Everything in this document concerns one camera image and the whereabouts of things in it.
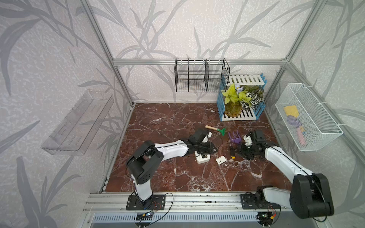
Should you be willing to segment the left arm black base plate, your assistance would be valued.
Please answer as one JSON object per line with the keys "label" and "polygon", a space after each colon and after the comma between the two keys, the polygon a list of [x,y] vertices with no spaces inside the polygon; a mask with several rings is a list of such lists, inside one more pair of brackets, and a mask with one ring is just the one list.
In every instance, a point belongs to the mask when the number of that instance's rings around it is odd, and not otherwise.
{"label": "left arm black base plate", "polygon": [[141,200],[137,195],[132,194],[128,197],[125,209],[127,211],[160,211],[164,210],[165,202],[166,195],[163,194],[153,194],[146,200]]}

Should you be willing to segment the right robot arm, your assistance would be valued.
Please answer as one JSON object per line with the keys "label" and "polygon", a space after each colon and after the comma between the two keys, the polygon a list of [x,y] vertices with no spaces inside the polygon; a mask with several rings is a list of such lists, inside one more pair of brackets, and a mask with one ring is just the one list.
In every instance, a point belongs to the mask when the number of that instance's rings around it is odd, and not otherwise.
{"label": "right robot arm", "polygon": [[273,142],[267,142],[262,131],[245,135],[238,144],[238,154],[247,160],[265,158],[274,164],[291,182],[291,190],[271,185],[259,186],[251,199],[245,200],[243,208],[255,204],[259,209],[283,206],[291,209],[300,219],[334,215],[334,204],[327,177],[303,167]]}

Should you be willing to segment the black handled screwdriver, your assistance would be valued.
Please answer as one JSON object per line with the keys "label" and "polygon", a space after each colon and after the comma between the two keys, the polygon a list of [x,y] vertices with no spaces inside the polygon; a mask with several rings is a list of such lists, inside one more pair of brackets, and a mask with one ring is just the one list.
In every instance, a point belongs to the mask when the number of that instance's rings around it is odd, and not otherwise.
{"label": "black handled screwdriver", "polygon": [[229,144],[230,144],[230,155],[232,159],[235,159],[235,148],[233,147],[235,145],[235,139],[229,135]]}

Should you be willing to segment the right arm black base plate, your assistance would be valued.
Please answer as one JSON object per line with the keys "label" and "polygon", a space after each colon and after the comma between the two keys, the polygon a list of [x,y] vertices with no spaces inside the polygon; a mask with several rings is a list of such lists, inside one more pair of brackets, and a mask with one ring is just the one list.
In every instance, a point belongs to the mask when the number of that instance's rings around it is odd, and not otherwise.
{"label": "right arm black base plate", "polygon": [[280,205],[275,203],[256,199],[256,194],[253,194],[252,192],[240,194],[240,203],[243,210],[278,210],[281,207]]}

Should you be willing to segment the white battery cover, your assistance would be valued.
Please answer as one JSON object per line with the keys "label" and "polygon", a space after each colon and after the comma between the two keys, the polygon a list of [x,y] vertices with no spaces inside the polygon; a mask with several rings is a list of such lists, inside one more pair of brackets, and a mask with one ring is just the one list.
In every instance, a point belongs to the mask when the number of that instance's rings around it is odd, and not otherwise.
{"label": "white battery cover", "polygon": [[223,163],[225,163],[227,161],[226,157],[223,155],[223,156],[220,156],[216,159],[216,162],[221,165]]}

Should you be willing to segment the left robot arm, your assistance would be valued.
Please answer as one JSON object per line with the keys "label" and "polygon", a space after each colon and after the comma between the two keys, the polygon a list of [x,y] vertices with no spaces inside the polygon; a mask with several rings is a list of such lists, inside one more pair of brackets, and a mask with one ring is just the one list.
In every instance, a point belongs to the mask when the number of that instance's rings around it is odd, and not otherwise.
{"label": "left robot arm", "polygon": [[150,180],[162,162],[176,157],[211,155],[218,152],[210,141],[211,136],[209,129],[199,128],[188,138],[175,142],[161,144],[145,141],[126,162],[126,171],[135,184],[139,201],[145,202],[152,198]]}

